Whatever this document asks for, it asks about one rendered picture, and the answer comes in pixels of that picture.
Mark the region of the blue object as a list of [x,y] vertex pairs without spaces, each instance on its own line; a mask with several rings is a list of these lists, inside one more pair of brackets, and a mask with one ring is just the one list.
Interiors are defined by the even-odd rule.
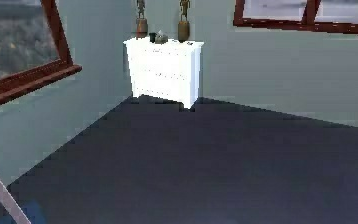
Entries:
[[[30,201],[21,207],[31,224],[47,224],[41,207],[36,201]],[[17,224],[10,215],[0,218],[0,224]]]

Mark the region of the pale pink slanted bar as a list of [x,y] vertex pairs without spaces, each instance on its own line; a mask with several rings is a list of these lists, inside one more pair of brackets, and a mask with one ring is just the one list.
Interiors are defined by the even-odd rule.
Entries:
[[8,211],[16,224],[31,224],[16,200],[9,193],[6,186],[0,180],[0,203]]

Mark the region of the white chest of drawers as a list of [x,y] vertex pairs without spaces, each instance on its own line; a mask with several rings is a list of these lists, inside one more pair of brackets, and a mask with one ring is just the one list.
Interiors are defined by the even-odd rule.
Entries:
[[146,37],[131,38],[124,44],[134,97],[147,95],[192,107],[199,97],[203,42],[169,39],[156,44]]

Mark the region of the red-brown framed window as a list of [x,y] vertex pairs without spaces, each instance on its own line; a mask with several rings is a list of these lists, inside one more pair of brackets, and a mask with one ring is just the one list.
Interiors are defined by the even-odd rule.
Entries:
[[0,105],[81,70],[57,0],[0,0]]
[[358,35],[358,0],[236,0],[233,25]]

